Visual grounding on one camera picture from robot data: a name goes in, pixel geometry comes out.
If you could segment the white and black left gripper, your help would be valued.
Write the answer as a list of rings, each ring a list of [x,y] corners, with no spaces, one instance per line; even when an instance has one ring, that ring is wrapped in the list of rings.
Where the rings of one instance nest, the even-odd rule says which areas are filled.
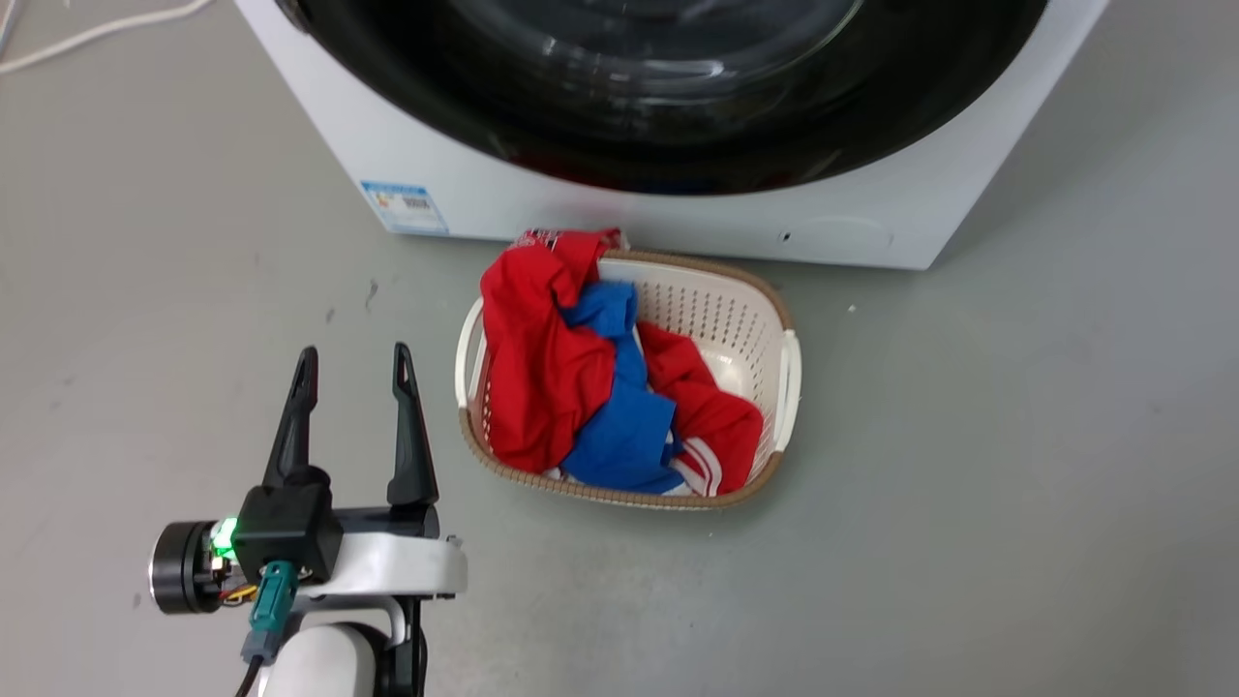
[[[392,392],[396,400],[395,461],[387,487],[394,510],[429,508],[439,501],[437,469],[422,413],[410,349],[393,352]],[[330,487],[330,475],[310,463],[311,413],[318,397],[318,352],[299,354],[261,485]],[[344,539],[333,573],[321,581],[307,569],[287,609],[285,636],[306,618],[323,612],[382,612],[388,617],[387,645],[416,641],[424,600],[451,599],[468,589],[468,561],[460,539],[437,539],[437,513],[390,520],[387,508],[349,508],[338,520]],[[259,573],[235,560],[235,516],[172,522],[159,535],[149,560],[149,595],[165,615],[211,614],[225,605],[252,612]]]

